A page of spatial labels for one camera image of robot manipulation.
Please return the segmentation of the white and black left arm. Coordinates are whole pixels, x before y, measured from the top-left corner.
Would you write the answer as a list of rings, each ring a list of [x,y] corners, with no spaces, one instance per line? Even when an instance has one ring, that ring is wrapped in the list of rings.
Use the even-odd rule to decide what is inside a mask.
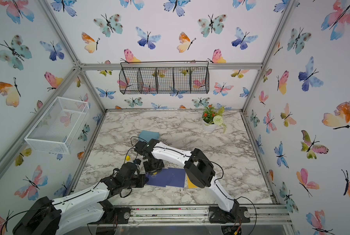
[[[118,210],[109,201],[123,190],[142,188],[148,182],[138,166],[128,162],[96,185],[69,196],[43,197],[23,214],[15,235],[64,235],[90,223],[118,223]]]

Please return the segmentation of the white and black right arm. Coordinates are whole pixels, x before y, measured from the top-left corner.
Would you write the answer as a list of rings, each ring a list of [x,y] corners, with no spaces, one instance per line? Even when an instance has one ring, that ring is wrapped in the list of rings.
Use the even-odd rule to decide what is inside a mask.
[[[164,168],[163,161],[182,167],[190,181],[201,189],[206,189],[218,203],[222,216],[227,221],[238,219],[240,205],[232,199],[222,187],[212,163],[200,149],[185,151],[165,145],[159,140],[151,139],[148,143],[138,141],[134,150],[143,157],[145,172],[154,175]]]

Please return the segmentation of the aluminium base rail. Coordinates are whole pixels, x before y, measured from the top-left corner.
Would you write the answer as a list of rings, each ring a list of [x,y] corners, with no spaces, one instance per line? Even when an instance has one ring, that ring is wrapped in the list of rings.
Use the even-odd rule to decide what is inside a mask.
[[[121,226],[164,225],[291,225],[289,213],[281,205],[242,205],[236,218],[227,216],[216,205],[117,206],[110,218],[99,218],[103,210],[87,207],[65,224],[75,229],[86,224]]]

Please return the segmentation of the artificial flowers in white pot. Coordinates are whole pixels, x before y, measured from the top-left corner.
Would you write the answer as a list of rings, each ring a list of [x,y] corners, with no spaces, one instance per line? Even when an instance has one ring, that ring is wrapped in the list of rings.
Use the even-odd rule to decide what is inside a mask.
[[[210,104],[204,107],[202,114],[203,129],[208,133],[212,133],[217,127],[221,127],[223,129],[223,133],[225,133],[227,126],[223,119],[224,112],[225,108],[223,106],[217,106],[217,108],[215,108],[212,104]]]

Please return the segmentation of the white mesh wall basket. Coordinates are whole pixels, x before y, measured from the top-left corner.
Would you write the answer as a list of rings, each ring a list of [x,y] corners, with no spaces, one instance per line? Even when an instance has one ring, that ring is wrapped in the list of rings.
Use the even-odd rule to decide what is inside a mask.
[[[35,151],[69,155],[89,108],[87,101],[57,97],[25,136],[25,142]]]

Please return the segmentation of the yellow envelope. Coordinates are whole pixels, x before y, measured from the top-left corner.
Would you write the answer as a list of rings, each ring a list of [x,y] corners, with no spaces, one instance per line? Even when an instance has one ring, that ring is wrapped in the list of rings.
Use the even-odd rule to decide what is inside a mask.
[[[188,188],[189,188],[189,189],[195,189],[195,188],[197,188],[197,186],[191,182],[191,180],[190,180],[189,177],[187,177],[187,184],[188,184]]]

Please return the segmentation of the teal plastic scoop dish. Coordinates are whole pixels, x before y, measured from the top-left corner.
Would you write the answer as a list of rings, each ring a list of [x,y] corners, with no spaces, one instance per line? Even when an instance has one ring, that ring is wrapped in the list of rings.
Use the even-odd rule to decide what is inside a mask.
[[[149,142],[151,139],[159,140],[160,134],[158,132],[142,131],[139,134],[139,140]]]

